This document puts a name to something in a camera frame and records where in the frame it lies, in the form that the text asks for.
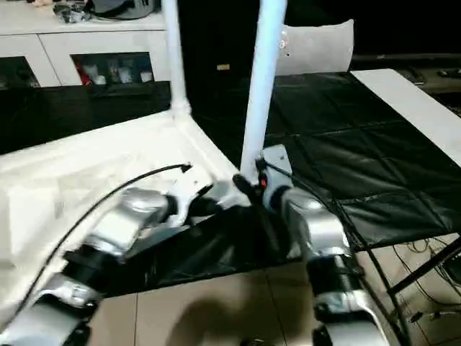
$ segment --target black cloth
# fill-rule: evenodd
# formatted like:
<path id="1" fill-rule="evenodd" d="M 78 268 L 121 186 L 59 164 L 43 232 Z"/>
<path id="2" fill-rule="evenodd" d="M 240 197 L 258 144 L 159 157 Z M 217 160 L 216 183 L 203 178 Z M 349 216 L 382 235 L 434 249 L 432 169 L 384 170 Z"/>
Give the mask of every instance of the black cloth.
<path id="1" fill-rule="evenodd" d="M 352 1 L 288 0 L 285 24 L 291 27 L 337 25 L 353 19 L 357 7 Z"/>
<path id="2" fill-rule="evenodd" d="M 193 116 L 238 165 L 249 83 L 190 94 Z M 167 83 L 0 92 L 3 154 L 169 106 Z M 292 166 L 335 201 L 371 247 L 460 230 L 461 169 L 349 74 L 279 77 L 266 145 L 283 143 Z M 132 258 L 112 295 L 149 290 L 288 261 L 279 220 L 270 247 L 250 208 L 233 208 Z"/>

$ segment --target red object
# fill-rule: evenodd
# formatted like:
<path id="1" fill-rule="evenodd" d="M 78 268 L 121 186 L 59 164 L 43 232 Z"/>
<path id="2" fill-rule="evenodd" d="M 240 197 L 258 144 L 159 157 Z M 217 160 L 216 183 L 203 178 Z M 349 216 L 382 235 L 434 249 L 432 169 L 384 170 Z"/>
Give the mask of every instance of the red object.
<path id="1" fill-rule="evenodd" d="M 259 184 L 265 189 L 267 187 L 267 177 L 265 174 L 259 176 Z"/>
<path id="2" fill-rule="evenodd" d="M 91 84 L 93 84 L 93 81 L 91 80 L 91 78 L 89 78 L 89 76 L 82 69 L 80 63 L 75 62 L 75 67 L 76 67 L 77 72 L 79 73 L 80 80 L 81 80 L 81 83 L 83 85 L 91 85 Z"/>

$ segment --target wire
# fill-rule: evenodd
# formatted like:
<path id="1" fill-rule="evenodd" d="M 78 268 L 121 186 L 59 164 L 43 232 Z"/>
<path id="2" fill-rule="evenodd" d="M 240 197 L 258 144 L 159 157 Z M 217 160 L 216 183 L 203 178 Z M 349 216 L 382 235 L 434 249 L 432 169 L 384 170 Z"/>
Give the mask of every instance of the wire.
<path id="1" fill-rule="evenodd" d="M 261 198 L 256 194 L 253 185 L 251 185 L 251 183 L 241 174 L 234 175 L 232 181 L 233 184 L 250 200 L 251 206 L 261 221 L 262 228 L 266 232 L 272 254 L 278 255 L 280 248 L 279 242 L 277 241 L 277 232 L 267 215 L 266 208 L 262 205 Z"/>
<path id="2" fill-rule="evenodd" d="M 128 185 L 131 185 L 132 183 L 134 182 L 137 182 L 138 180 L 141 180 L 141 179 L 144 179 L 146 177 L 150 177 L 152 175 L 155 175 L 155 174 L 158 174 L 158 173 L 161 173 L 161 172 L 165 172 L 165 171 L 169 171 L 169 170 L 172 170 L 172 169 L 188 169 L 190 168 L 191 166 L 188 165 L 188 164 L 173 164 L 171 166 L 166 166 L 166 167 L 162 167 L 162 168 L 159 168 L 159 169 L 154 169 L 152 171 L 149 171 L 149 172 L 146 172 L 144 174 L 141 174 L 141 175 L 138 175 L 137 177 L 134 177 L 130 180 L 128 180 L 127 182 L 124 182 L 123 184 L 119 185 L 118 187 L 116 187 L 115 189 L 113 189 L 112 191 L 110 191 L 109 193 L 107 193 L 105 196 L 103 196 L 102 198 L 100 198 L 98 201 L 95 202 L 95 204 L 93 204 L 90 209 L 88 209 L 78 220 L 77 222 L 75 222 L 75 224 L 70 227 L 70 229 L 66 232 L 66 234 L 64 234 L 64 236 L 61 238 L 61 240 L 58 242 L 58 244 L 55 246 L 55 248 L 53 249 L 53 251 L 48 255 L 47 259 L 45 260 L 45 262 L 43 263 L 42 267 L 40 268 L 40 271 L 39 273 L 37 274 L 36 278 L 34 279 L 34 282 L 32 283 L 32 285 L 29 287 L 29 290 L 27 290 L 27 293 L 25 295 L 25 297 L 22 299 L 21 301 L 21 304 L 19 305 L 18 309 L 16 310 L 16 313 L 14 315 L 14 317 L 17 316 L 17 314 L 24 308 L 25 304 L 27 303 L 27 301 L 29 300 L 30 296 L 32 295 L 35 287 L 37 286 L 38 284 L 38 280 L 40 279 L 40 277 L 42 276 L 43 272 L 45 271 L 46 267 L 50 264 L 51 260 L 54 258 L 54 256 L 56 255 L 56 252 L 58 252 L 59 248 L 63 245 L 63 243 L 66 241 L 66 239 L 72 234 L 72 232 L 86 219 L 88 218 L 88 216 L 93 213 L 93 211 L 96 210 L 96 208 L 98 208 L 103 202 L 105 202 L 108 198 L 110 198 L 111 196 L 113 196 L 115 193 L 119 192 L 121 189 L 127 187 Z"/>
<path id="3" fill-rule="evenodd" d="M 436 252 L 434 249 L 432 249 L 431 247 L 429 247 L 429 251 L 431 252 L 431 258 L 433 256 L 435 256 Z M 452 288 L 453 290 L 455 291 L 455 293 L 457 295 L 460 296 L 461 298 L 461 292 L 458 288 L 461 288 L 461 285 L 459 283 L 457 283 L 455 280 L 452 279 L 452 277 L 450 276 L 450 274 L 445 270 L 445 267 L 443 264 L 440 264 L 440 265 L 437 265 L 435 267 L 435 271 L 437 274 L 439 274 L 439 276 L 445 280 Z"/>
<path id="4" fill-rule="evenodd" d="M 332 210 L 337 210 L 338 213 L 342 214 L 342 220 L 348 224 L 348 230 L 350 232 L 352 232 L 355 237 L 359 240 L 360 243 L 362 243 L 362 248 L 364 249 L 364 251 L 366 251 L 366 253 L 368 254 L 368 256 L 370 257 L 373 265 L 375 266 L 375 269 L 378 273 L 378 275 L 380 276 L 381 278 L 381 281 L 382 283 L 384 284 L 385 288 L 386 288 L 386 291 L 389 292 L 391 287 L 390 287 L 390 284 L 389 284 L 389 280 L 387 279 L 385 273 L 384 273 L 384 270 L 382 270 L 382 267 L 380 265 L 380 263 L 378 262 L 375 254 L 373 254 L 373 251 L 370 249 L 370 247 L 368 246 L 368 243 L 367 241 L 364 239 L 364 237 L 358 232 L 358 230 L 355 229 L 355 226 L 354 224 L 348 219 L 347 215 L 342 212 L 343 210 L 337 205 L 337 203 L 334 203 L 334 199 L 331 198 L 331 202 L 327 202 L 325 200 L 325 198 L 323 198 L 322 196 L 320 196 L 313 188 L 312 186 L 307 183 L 304 179 L 302 178 L 299 178 L 299 177 L 296 177 L 296 175 L 294 174 L 291 174 L 289 172 L 286 172 L 285 170 L 265 161 L 265 160 L 261 160 L 260 161 L 262 164 L 264 164 L 265 166 L 267 167 L 270 167 L 272 169 L 274 169 L 275 171 L 279 172 L 280 174 L 283 174 L 284 176 L 286 177 L 289 177 L 291 179 L 293 179 L 295 182 L 297 182 L 298 184 L 302 185 L 303 187 L 305 187 L 310 193 L 312 193 L 312 195 L 314 195 L 314 197 L 316 197 L 320 202 L 322 202 L 325 207 L 328 209 L 328 211 L 330 211 L 331 213 Z M 372 299 L 375 301 L 377 307 L 379 308 L 379 310 L 381 310 L 383 316 L 385 317 L 386 321 L 388 322 L 388 324 L 390 325 L 390 327 L 392 328 L 394 334 L 396 335 L 399 343 L 401 345 L 411 345 L 411 341 L 410 341 L 410 332 L 408 331 L 408 325 L 407 325 L 407 322 L 406 322 L 406 319 L 404 318 L 403 316 L 403 312 L 402 312 L 402 309 L 400 308 L 400 306 L 398 305 L 398 302 L 397 302 L 397 299 L 395 298 L 395 295 L 389 293 L 389 296 L 390 296 L 390 300 L 392 301 L 392 304 L 394 305 L 394 309 L 395 309 L 395 312 L 397 314 L 397 317 L 398 317 L 398 320 L 400 321 L 400 326 L 401 326 L 401 329 L 398 327 L 398 325 L 390 318 L 389 314 L 387 313 L 387 311 L 385 310 L 385 307 L 383 306 L 383 304 L 379 301 L 379 298 L 377 297 L 377 294 L 376 292 L 373 291 L 371 285 L 369 283 L 367 283 L 367 285 L 365 285 L 365 289 L 367 291 L 369 291 L 370 293 L 370 296 L 372 297 Z"/>
<path id="5" fill-rule="evenodd" d="M 448 245 L 445 241 L 440 240 L 440 239 L 438 239 L 438 238 L 435 238 L 435 237 L 434 237 L 434 238 L 432 238 L 432 239 L 435 240 L 435 241 L 438 241 L 439 243 L 443 244 L 444 246 L 447 246 L 447 245 Z"/>
<path id="6" fill-rule="evenodd" d="M 410 267 L 406 264 L 406 262 L 403 260 L 403 258 L 400 256 L 398 253 L 397 249 L 395 248 L 395 245 L 392 245 L 392 248 L 395 252 L 395 255 L 397 258 L 400 260 L 400 263 L 405 267 L 405 269 L 408 271 L 409 274 L 411 274 L 413 271 L 410 269 Z M 440 306 L 461 306 L 461 303 L 445 303 L 442 301 L 438 301 L 434 297 L 432 297 L 430 294 L 427 293 L 427 291 L 423 288 L 423 286 L 420 284 L 418 280 L 415 281 L 415 284 L 417 284 L 419 290 L 423 293 L 423 295 L 429 299 L 430 301 L 434 302 L 435 304 L 438 304 Z"/>
<path id="7" fill-rule="evenodd" d="M 416 247 L 416 242 L 415 241 L 412 241 L 411 243 L 406 243 L 406 247 L 408 247 L 408 249 L 411 252 L 414 252 L 416 254 L 422 254 L 422 253 L 426 252 L 427 249 L 429 248 L 429 239 L 424 239 L 424 248 L 423 249 L 418 249 Z"/>

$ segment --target black metal frame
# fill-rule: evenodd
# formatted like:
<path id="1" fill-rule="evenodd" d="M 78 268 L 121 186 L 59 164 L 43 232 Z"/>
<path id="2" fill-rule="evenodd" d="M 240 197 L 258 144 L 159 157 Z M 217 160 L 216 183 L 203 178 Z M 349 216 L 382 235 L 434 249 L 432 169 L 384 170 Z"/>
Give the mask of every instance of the black metal frame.
<path id="1" fill-rule="evenodd" d="M 402 279 L 399 283 L 395 284 L 388 290 L 388 294 L 397 294 L 403 289 L 407 288 L 412 283 L 415 283 L 420 277 L 424 276 L 442 262 L 448 260 L 450 257 L 461 252 L 461 237 L 448 244 L 442 251 L 435 254 L 430 260 L 414 270 Z"/>

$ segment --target white metal pole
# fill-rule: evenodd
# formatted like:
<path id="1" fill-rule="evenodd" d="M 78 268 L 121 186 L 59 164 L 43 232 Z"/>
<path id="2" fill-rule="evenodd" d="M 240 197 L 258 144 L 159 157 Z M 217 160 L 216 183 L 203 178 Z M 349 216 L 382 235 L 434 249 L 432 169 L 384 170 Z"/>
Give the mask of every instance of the white metal pole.
<path id="1" fill-rule="evenodd" d="M 166 22 L 166 44 L 168 46 L 171 76 L 171 108 L 172 110 L 177 110 L 178 113 L 189 114 L 190 105 L 184 80 L 178 3 L 177 0 L 162 0 L 161 6 Z"/>
<path id="2" fill-rule="evenodd" d="M 259 10 L 256 48 L 251 72 L 250 97 L 246 113 L 245 138 L 243 140 L 240 166 L 241 174 L 253 183 L 257 181 L 257 171 L 254 163 L 264 145 L 286 9 L 287 0 L 262 0 Z"/>

